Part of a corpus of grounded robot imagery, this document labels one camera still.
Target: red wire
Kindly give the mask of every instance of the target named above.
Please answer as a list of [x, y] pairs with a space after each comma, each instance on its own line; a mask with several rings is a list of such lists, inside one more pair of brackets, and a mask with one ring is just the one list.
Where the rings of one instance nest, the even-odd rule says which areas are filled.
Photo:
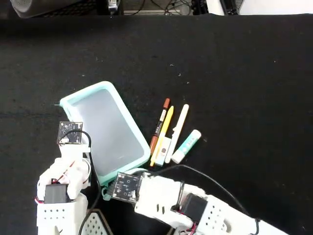
[[59, 180], [61, 180], [62, 177], [63, 177], [63, 175], [61, 175], [61, 177], [59, 179], [52, 181], [52, 183], [55, 184], [55, 183], [59, 182]]
[[196, 223], [194, 223], [194, 225], [192, 226], [191, 233], [189, 235], [193, 235], [196, 231], [196, 228], [197, 228]]
[[34, 200], [35, 200], [35, 202], [38, 203], [38, 204], [43, 204], [43, 203], [44, 203], [43, 201], [39, 201], [39, 200], [38, 200], [38, 197], [35, 197]]

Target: yellow pen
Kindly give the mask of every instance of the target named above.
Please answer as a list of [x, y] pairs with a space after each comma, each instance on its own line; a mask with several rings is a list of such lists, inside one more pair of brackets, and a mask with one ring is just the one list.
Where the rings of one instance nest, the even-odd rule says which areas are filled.
[[155, 164], [157, 154], [159, 152], [160, 146], [162, 146], [162, 142], [163, 142], [163, 139], [164, 139], [165, 134], [167, 132], [168, 126], [170, 124], [171, 118], [173, 116], [173, 112], [174, 112], [174, 106], [171, 106], [170, 109], [167, 111], [165, 121], [163, 123], [160, 135], [159, 135], [157, 143], [156, 143], [155, 151], [153, 152], [152, 157], [151, 157], [150, 166], [153, 166]]

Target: black circuit board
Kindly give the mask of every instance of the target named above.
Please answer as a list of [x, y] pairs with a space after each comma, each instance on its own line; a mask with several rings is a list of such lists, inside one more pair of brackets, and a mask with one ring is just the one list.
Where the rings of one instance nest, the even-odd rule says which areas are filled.
[[115, 180], [112, 198], [129, 202], [137, 202], [137, 191], [140, 187], [140, 176], [119, 172]]
[[[70, 130], [83, 130], [83, 123], [72, 121], [60, 121], [57, 144], [60, 143], [60, 140], [64, 136], [64, 134], [66, 134]], [[66, 136], [66, 138], [68, 139], [68, 143], [80, 144], [82, 141], [82, 133], [72, 132], [69, 133]]]

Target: black fabric mat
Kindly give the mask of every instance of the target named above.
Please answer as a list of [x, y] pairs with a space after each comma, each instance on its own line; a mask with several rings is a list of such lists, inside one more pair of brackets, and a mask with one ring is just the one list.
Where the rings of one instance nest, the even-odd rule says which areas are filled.
[[[203, 138], [183, 163], [219, 181], [252, 216], [312, 234], [312, 28], [307, 15], [0, 21], [1, 234], [36, 234], [36, 182], [59, 156], [66, 120], [54, 104], [102, 80], [116, 86], [148, 142], [166, 97], [172, 126], [188, 103], [178, 144], [193, 129]], [[167, 176], [234, 206], [197, 174]], [[123, 202], [99, 207], [117, 235], [169, 229]]]

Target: marker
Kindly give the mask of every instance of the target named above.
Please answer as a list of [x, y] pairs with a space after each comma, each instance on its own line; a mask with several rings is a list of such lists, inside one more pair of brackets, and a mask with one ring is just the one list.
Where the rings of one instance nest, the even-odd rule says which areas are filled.
[[174, 153], [174, 149], [175, 149], [176, 143], [178, 141], [178, 137], [180, 135], [182, 126], [184, 125], [188, 109], [189, 109], [189, 105], [185, 104], [183, 106], [182, 110], [181, 110], [180, 116], [178, 118], [177, 125], [173, 129], [174, 133], [172, 135], [172, 141], [171, 141], [170, 147], [169, 147], [169, 149], [167, 151], [167, 155], [166, 155], [166, 158], [165, 158], [165, 163], [169, 163], [170, 162], [172, 154]]
[[163, 104], [163, 110], [162, 110], [162, 114], [161, 114], [161, 117], [157, 123], [157, 126], [156, 126], [156, 130], [152, 136], [152, 140], [151, 140], [151, 143], [150, 143], [150, 149], [151, 149], [151, 155], [153, 154], [155, 148], [156, 148], [156, 144], [157, 144], [157, 140], [158, 140], [158, 137], [160, 135], [160, 132], [161, 132], [161, 127], [162, 127], [162, 124], [164, 122], [164, 119], [165, 119], [165, 115], [166, 115], [166, 111], [168, 109], [168, 106], [170, 104], [170, 99], [169, 98], [166, 98], [164, 104]]
[[184, 143], [176, 150], [176, 152], [172, 155], [172, 161], [179, 164], [181, 160], [186, 156], [192, 146], [200, 139], [201, 133], [198, 130], [193, 130]]
[[153, 166], [155, 164], [158, 151], [159, 151], [160, 147], [162, 146], [163, 138], [165, 137], [165, 134], [167, 132], [168, 126], [169, 126], [171, 118], [173, 116], [173, 112], [174, 112], [174, 106], [171, 106], [170, 109], [167, 112], [164, 124], [162, 126], [160, 135], [158, 137], [158, 141], [156, 143], [156, 148], [155, 148], [155, 150], [154, 150], [154, 152], [152, 154], [150, 166]]

